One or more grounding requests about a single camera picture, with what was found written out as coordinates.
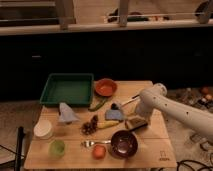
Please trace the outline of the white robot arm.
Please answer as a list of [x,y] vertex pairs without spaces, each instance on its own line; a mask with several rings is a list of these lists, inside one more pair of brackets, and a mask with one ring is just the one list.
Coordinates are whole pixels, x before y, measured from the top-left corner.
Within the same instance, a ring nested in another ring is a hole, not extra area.
[[161,83],[143,89],[139,93],[140,101],[135,107],[135,113],[141,117],[150,118],[153,110],[157,109],[213,143],[213,114],[171,100],[166,95],[167,89]]

